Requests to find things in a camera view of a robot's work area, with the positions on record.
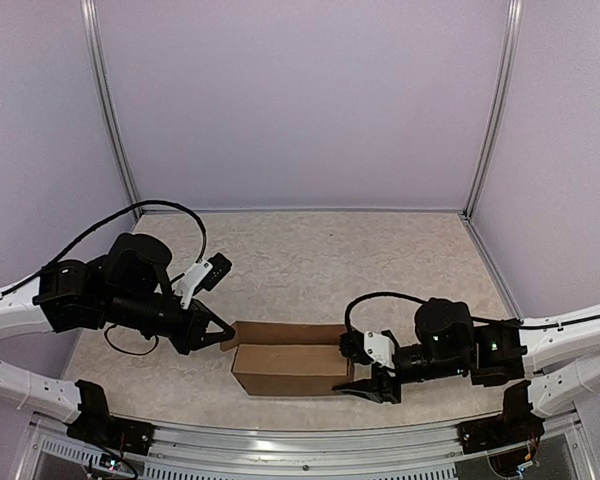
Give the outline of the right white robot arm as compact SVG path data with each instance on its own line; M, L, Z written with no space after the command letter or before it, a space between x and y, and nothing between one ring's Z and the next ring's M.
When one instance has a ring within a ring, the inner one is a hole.
M361 331L351 314L376 298L413 302L417 341L402 346L389 330ZM344 312L341 355L369 367L369 377L333 392L374 403L398 404L404 385L467 377L475 386L521 388L532 415L550 417L600 386L600 304L542 318L489 319L464 302L424 300L379 291L352 300Z

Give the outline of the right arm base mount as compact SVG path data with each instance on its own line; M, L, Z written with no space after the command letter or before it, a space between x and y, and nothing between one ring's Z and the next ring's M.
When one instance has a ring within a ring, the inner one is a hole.
M544 435L544 420L532 413L530 385L529 380L524 380L507 388L498 414L457 425L464 454L506 447Z

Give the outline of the brown cardboard box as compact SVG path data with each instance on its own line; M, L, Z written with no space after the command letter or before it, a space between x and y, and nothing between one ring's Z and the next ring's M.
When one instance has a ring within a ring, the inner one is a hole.
M339 349L342 324L237 321L220 344L234 353L231 373L251 397L321 397L354 379Z

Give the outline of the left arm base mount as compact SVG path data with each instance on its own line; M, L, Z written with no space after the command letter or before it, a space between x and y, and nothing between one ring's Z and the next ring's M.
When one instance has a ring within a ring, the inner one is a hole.
M67 425L70 438L105 447L122 453L147 456L156 427L148 422L115 416L94 417L81 415Z

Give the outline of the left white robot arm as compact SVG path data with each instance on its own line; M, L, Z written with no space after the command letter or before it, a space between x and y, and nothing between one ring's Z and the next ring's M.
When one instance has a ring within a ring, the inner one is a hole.
M129 233L94 260L54 260L0 290L0 344L123 327L147 340L165 340L187 356L231 340L234 328L196 298L229 273L231 261L217 253L170 279L171 261L163 242ZM69 427L80 425L101 445L120 434L104 389L93 382L63 381L0 359L0 400Z

